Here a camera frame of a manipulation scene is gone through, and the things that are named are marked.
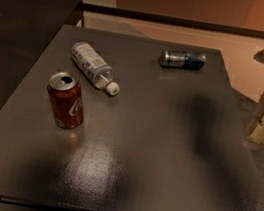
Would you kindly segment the silver blue redbull can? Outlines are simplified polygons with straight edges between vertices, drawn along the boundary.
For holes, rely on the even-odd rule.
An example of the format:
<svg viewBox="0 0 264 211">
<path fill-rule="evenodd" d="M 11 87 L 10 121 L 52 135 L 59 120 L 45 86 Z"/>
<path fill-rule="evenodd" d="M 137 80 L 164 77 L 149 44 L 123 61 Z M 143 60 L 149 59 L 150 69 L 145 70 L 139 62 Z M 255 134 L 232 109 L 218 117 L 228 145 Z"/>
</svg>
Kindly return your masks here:
<svg viewBox="0 0 264 211">
<path fill-rule="evenodd" d="M 183 50 L 163 50 L 159 63 L 164 68 L 200 70 L 206 62 L 205 53 Z"/>
</svg>

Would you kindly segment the red coca-cola can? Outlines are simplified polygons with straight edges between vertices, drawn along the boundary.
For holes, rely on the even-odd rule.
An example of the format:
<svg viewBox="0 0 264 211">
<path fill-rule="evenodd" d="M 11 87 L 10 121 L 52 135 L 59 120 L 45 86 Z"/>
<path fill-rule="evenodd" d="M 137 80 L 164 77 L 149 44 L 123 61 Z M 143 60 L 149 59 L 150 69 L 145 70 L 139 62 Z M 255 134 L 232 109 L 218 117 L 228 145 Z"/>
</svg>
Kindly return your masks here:
<svg viewBox="0 0 264 211">
<path fill-rule="evenodd" d="M 47 85 L 50 103 L 57 126 L 74 129 L 84 121 L 81 84 L 71 73 L 57 72 Z"/>
</svg>

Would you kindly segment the clear plastic water bottle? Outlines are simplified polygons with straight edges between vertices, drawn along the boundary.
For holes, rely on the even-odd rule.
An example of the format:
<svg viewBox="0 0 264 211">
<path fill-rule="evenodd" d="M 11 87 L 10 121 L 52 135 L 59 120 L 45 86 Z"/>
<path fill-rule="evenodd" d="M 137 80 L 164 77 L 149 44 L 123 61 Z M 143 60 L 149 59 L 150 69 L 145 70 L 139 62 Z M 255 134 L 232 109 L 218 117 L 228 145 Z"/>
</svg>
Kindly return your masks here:
<svg viewBox="0 0 264 211">
<path fill-rule="evenodd" d="M 113 68 L 86 42 L 77 42 L 72 47 L 72 59 L 96 89 L 111 96 L 118 95 L 120 87 L 113 80 Z"/>
</svg>

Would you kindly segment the dark side table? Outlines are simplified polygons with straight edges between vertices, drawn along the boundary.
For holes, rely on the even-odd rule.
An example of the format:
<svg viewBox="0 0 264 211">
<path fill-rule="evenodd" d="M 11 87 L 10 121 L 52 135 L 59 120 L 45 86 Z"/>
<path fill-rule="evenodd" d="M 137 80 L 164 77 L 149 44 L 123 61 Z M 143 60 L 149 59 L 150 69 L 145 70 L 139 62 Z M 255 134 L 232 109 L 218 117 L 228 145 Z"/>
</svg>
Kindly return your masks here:
<svg viewBox="0 0 264 211">
<path fill-rule="evenodd" d="M 0 0 L 0 109 L 63 25 L 84 22 L 82 0 Z"/>
</svg>

